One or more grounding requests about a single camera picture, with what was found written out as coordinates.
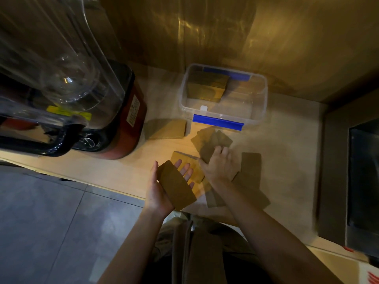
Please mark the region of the person's right hand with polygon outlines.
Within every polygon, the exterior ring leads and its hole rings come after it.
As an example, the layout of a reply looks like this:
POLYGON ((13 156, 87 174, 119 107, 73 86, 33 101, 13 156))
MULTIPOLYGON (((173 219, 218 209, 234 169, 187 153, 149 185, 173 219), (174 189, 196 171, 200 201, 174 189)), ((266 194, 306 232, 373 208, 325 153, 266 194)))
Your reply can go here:
POLYGON ((211 186, 218 190, 220 185, 228 185, 237 173, 237 166, 233 161, 233 155, 230 151, 230 158, 221 155, 221 146, 216 146, 214 152, 207 163, 209 165, 209 174, 205 175, 211 186))

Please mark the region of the person's left hand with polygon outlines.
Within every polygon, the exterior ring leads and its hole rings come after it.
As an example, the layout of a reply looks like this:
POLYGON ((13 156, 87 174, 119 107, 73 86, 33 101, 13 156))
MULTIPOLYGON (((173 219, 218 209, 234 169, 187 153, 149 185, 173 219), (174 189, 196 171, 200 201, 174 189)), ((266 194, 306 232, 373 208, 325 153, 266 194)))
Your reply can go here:
MULTIPOLYGON (((183 176, 187 184, 192 174, 193 169, 190 167, 186 175, 183 176)), ((149 178, 143 211, 152 213, 154 216, 159 217, 159 219, 164 220, 173 210, 174 206, 160 183, 158 182, 154 188, 151 188, 149 178)))

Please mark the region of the brown cardboard cup sleeve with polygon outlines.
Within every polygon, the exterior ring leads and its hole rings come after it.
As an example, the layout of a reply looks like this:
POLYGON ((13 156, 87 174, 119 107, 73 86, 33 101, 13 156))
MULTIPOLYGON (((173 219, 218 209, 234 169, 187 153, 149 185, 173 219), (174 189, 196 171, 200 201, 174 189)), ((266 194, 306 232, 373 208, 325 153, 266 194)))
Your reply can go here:
POLYGON ((157 181, 166 192, 176 211, 181 211, 197 200, 185 178, 170 160, 158 167, 157 181))

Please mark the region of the person's right forearm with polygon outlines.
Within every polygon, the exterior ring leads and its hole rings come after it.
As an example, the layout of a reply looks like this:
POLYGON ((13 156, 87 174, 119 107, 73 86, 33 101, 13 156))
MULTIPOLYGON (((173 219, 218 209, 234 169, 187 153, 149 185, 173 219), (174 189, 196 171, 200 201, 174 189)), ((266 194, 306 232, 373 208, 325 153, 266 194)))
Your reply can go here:
POLYGON ((275 284, 343 284, 297 237, 227 178, 208 177, 275 284))

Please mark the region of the person's left forearm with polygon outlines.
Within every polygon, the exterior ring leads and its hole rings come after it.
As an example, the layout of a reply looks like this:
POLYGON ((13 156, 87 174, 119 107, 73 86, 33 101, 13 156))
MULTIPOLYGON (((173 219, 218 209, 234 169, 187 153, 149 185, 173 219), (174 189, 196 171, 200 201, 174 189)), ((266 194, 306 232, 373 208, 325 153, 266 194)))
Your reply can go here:
POLYGON ((97 284, 140 284, 164 219, 173 206, 144 207, 97 284))

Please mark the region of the blue container clip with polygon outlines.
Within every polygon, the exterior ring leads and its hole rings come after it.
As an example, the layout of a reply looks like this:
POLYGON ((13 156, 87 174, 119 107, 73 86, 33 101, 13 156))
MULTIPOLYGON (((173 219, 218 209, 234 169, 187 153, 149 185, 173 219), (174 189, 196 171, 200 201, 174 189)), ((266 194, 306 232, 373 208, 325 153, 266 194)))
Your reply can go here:
POLYGON ((208 73, 216 73, 225 76, 229 76, 230 79, 235 81, 249 81, 251 78, 251 74, 241 73, 232 70, 220 69, 220 68, 211 68, 211 67, 203 67, 204 72, 208 73))
POLYGON ((225 120, 225 119, 218 119, 218 118, 198 115, 198 114, 193 115, 192 121, 195 123, 207 124, 207 125, 217 126, 221 128, 232 129, 236 131, 241 131, 244 126, 244 123, 225 120))

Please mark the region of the scattered pile of brown sleeves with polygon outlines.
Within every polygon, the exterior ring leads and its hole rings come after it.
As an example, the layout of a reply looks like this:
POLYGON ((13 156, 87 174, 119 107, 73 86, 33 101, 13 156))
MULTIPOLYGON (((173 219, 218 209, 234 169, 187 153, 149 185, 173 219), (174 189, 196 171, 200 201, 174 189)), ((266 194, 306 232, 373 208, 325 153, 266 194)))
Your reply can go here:
MULTIPOLYGON (((197 135, 191 139, 200 157, 204 161, 210 160, 216 146, 230 147, 233 140, 224 134, 221 130, 213 127, 199 130, 197 135)), ((206 205, 208 208, 224 207, 225 202, 215 192, 198 164, 198 160, 191 155, 183 152, 174 151, 171 156, 171 162, 175 164, 181 160, 181 169, 185 164, 189 163, 193 169, 190 182, 194 182, 194 194, 200 196, 205 195, 206 205)), ((236 173, 232 182, 237 189, 250 201, 260 209, 270 205, 268 197, 260 190, 260 180, 262 171, 261 154, 255 152, 243 152, 241 154, 240 171, 236 173)))

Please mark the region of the red blender base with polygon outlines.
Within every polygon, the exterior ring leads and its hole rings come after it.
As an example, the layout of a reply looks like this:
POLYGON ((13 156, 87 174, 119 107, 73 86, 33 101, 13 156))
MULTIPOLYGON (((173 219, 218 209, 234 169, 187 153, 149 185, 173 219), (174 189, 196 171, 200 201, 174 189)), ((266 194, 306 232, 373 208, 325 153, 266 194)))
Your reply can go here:
POLYGON ((126 157, 137 147, 147 114, 144 93, 138 84, 134 71, 126 64, 108 59, 126 95, 120 111, 108 126, 103 129, 84 129, 73 150, 92 157, 117 160, 126 157), (132 128, 126 121, 133 95, 140 101, 140 109, 132 128))

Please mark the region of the beige shirt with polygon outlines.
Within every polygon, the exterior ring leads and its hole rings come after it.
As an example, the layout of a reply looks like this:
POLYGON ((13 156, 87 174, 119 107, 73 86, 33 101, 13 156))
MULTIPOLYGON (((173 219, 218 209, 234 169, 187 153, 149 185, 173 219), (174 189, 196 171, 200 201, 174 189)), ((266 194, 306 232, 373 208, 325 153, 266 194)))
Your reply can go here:
POLYGON ((192 221, 191 228, 200 228, 217 236, 221 240, 222 249, 225 253, 247 262, 259 263, 256 253, 249 246, 247 240, 228 225, 195 214, 175 210, 165 218, 159 231, 152 252, 152 261, 157 262, 162 257, 172 254, 174 230, 177 226, 188 221, 192 221))

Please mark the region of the clear plastic storage container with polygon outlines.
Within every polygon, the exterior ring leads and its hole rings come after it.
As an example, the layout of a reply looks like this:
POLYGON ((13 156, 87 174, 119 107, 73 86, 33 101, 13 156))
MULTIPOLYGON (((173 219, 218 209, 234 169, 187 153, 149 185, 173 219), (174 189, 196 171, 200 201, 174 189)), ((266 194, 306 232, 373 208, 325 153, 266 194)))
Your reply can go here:
POLYGON ((191 64, 187 67, 178 90, 178 105, 186 118, 192 121, 193 115, 204 115, 244 123, 246 129, 259 124, 266 113, 268 84, 263 75, 217 66, 191 64), (219 68, 251 74, 249 81, 230 79, 219 103, 191 99, 187 97, 187 78, 191 72, 203 71, 203 67, 219 68))

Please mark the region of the white printed label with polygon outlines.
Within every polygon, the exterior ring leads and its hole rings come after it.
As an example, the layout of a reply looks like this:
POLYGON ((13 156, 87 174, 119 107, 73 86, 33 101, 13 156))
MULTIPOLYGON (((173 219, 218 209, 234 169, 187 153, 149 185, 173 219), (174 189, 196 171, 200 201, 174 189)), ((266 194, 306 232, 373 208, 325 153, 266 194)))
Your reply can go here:
POLYGON ((136 95, 133 95, 133 99, 131 101, 130 109, 126 118, 127 123, 133 128, 135 126, 135 122, 138 116, 138 112, 140 109, 140 101, 136 95))

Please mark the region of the brown apron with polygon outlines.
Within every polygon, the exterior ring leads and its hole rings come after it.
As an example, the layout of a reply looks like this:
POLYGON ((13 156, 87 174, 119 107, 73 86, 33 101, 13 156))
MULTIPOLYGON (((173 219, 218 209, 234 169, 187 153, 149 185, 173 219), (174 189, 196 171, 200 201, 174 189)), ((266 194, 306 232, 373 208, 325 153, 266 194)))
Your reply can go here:
POLYGON ((221 240, 191 227, 192 221, 183 221, 174 228, 171 283, 227 284, 221 240))

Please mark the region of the yellow sticker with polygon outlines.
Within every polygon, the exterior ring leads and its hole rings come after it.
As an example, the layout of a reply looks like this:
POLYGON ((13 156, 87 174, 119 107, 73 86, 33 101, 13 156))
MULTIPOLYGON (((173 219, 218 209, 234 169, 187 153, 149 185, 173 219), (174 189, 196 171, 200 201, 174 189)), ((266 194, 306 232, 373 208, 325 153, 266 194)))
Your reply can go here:
POLYGON ((51 105, 49 105, 46 108, 46 111, 53 113, 53 114, 65 115, 65 116, 80 115, 80 116, 84 117, 87 121, 90 121, 92 118, 92 114, 89 112, 73 112, 73 111, 63 109, 61 107, 51 106, 51 105))

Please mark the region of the stainless steel appliance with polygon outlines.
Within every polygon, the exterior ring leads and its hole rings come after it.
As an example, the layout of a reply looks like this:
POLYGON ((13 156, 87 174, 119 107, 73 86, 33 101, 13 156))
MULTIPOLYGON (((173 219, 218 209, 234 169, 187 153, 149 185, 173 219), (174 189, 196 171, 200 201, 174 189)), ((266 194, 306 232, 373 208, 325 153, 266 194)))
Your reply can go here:
POLYGON ((325 114, 318 236, 379 268, 379 88, 325 114))

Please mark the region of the white and red box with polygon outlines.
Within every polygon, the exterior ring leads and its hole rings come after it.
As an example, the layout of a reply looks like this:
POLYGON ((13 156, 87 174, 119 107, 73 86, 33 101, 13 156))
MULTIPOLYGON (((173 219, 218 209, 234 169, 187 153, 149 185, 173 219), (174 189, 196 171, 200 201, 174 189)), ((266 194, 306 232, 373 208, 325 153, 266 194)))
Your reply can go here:
POLYGON ((358 262, 358 284, 379 284, 379 268, 358 262))

